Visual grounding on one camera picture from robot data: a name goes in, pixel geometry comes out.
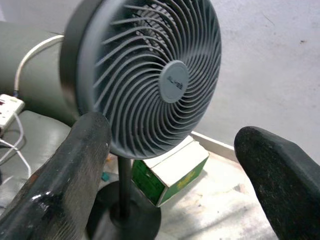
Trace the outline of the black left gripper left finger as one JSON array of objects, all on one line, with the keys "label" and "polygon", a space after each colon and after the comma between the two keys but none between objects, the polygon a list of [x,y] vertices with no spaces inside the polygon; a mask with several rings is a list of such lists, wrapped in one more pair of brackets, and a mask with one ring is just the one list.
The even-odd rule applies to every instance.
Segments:
[{"label": "black left gripper left finger", "polygon": [[99,190],[111,139],[110,123],[102,113],[82,115],[1,214],[1,239],[81,239]]}]

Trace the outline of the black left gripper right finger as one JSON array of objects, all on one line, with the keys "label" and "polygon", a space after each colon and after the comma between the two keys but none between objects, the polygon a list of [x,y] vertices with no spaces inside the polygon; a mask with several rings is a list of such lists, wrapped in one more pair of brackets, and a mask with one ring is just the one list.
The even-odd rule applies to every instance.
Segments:
[{"label": "black left gripper right finger", "polygon": [[238,162],[280,240],[320,238],[320,166],[296,143],[256,126],[234,139]]}]

